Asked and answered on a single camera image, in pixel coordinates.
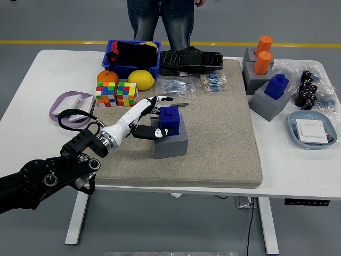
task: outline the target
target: blue tray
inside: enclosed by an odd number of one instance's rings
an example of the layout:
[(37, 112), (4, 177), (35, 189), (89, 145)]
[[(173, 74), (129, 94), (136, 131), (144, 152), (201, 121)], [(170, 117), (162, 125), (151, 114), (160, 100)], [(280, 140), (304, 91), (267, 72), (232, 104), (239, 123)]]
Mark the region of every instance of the blue tray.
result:
[[(127, 40), (109, 40), (108, 44), (107, 44), (107, 49), (105, 51), (105, 55), (103, 57), (103, 61), (102, 61), (102, 67), (105, 69), (109, 69), (110, 63), (108, 62), (107, 56), (106, 54), (108, 52), (111, 52), (111, 47), (112, 47), (112, 43), (114, 41), (121, 41), (121, 42), (125, 42), (125, 43), (130, 43), (130, 44), (134, 44), (134, 45), (138, 45), (140, 43), (144, 43), (144, 42), (149, 42), (149, 41), (127, 41)], [(114, 65), (112, 71), (114, 71), (119, 79), (127, 79), (128, 76), (139, 69), (144, 69), (147, 70), (153, 77), (154, 79), (156, 79), (156, 77), (159, 74), (159, 67), (160, 67), (160, 54), (161, 54), (161, 42), (159, 41), (153, 41), (153, 43), (155, 43), (158, 47), (158, 56), (157, 56), (157, 64), (155, 67), (150, 67), (150, 68), (137, 68), (135, 66), (119, 66), (119, 65)]]
[[(323, 127), (326, 130), (326, 132), (334, 138), (333, 141), (329, 142), (328, 144), (325, 145), (314, 145), (310, 143), (303, 143), (298, 139), (298, 134), (297, 134), (297, 128), (296, 128), (296, 119), (316, 119), (316, 120), (321, 120), (323, 122)], [(325, 148), (327, 146), (330, 146), (334, 144), (337, 141), (337, 134), (336, 131), (331, 124), (330, 120), (328, 119), (327, 116), (324, 114), (313, 111), (313, 110), (302, 110), (302, 111), (297, 111), (293, 112), (289, 115), (288, 117), (288, 124), (289, 124), (289, 130), (291, 135), (293, 136), (294, 140), (301, 145), (302, 147), (306, 149), (320, 149), (320, 148)]]

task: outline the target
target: blue plastic basket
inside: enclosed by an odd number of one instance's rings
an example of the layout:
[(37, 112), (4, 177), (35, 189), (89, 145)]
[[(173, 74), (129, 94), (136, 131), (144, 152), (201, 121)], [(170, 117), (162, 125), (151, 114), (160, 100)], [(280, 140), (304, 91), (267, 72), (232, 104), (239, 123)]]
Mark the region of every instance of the blue plastic basket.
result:
[[(130, 44), (134, 44), (134, 45), (148, 42), (148, 41), (125, 41), (125, 40), (117, 40), (117, 39), (116, 40), (109, 40), (108, 41), (108, 45), (107, 45), (107, 49), (105, 51), (105, 55), (104, 55), (103, 61), (102, 61), (102, 67), (105, 68), (105, 69), (109, 69), (109, 66), (110, 66), (106, 54), (108, 52), (111, 52), (112, 43), (115, 42), (115, 41), (121, 41), (121, 42), (130, 43)], [(112, 71), (114, 71), (117, 74), (119, 79), (127, 79), (128, 76), (132, 72), (134, 72), (136, 70), (143, 69), (143, 70), (147, 70), (154, 78), (156, 78), (157, 75), (159, 74), (159, 67), (160, 67), (161, 42), (153, 41), (153, 43), (155, 43), (157, 45), (157, 47), (158, 47), (158, 57), (157, 57), (157, 65), (156, 65), (156, 67), (138, 68), (138, 67), (135, 67), (135, 66), (119, 66), (119, 65), (114, 65)]]

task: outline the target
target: orange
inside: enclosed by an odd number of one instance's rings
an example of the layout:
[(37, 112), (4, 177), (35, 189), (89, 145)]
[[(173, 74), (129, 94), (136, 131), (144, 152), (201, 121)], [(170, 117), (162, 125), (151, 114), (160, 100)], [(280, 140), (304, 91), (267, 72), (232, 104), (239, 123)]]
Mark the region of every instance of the orange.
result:
[(104, 70), (97, 75), (97, 82), (115, 82), (118, 86), (119, 79), (114, 71)]

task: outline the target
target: orange cylinder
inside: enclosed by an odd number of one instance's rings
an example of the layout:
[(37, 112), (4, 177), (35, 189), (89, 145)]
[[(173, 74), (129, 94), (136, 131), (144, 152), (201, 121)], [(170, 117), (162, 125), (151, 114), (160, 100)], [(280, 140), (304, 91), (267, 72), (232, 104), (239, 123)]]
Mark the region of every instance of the orange cylinder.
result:
[(258, 57), (260, 52), (270, 51), (272, 42), (273, 39), (271, 36), (261, 36), (257, 45), (257, 49), (255, 51), (255, 55)]
[(265, 75), (271, 60), (272, 54), (270, 52), (260, 52), (255, 63), (254, 72), (260, 76)]

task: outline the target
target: person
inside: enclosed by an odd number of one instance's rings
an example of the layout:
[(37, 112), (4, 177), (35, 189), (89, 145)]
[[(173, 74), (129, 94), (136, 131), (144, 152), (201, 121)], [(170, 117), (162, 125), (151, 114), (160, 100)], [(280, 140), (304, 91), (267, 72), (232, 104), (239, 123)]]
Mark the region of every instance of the person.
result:
[(127, 0), (128, 15), (134, 30), (134, 40), (153, 41), (159, 20), (165, 26), (170, 49), (182, 50), (190, 46), (194, 24), (194, 5), (206, 0)]

